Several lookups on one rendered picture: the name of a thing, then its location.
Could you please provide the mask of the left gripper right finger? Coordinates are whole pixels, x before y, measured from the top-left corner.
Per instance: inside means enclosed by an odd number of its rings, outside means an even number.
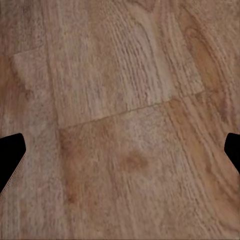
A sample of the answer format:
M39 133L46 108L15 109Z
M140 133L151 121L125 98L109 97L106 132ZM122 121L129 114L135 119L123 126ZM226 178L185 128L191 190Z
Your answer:
M228 133L224 151L240 173L240 135Z

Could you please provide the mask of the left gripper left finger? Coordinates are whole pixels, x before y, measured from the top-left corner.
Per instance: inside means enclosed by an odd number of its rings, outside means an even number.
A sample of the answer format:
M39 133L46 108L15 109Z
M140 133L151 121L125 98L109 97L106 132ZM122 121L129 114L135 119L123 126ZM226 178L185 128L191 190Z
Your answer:
M22 133L0 138L0 193L26 152Z

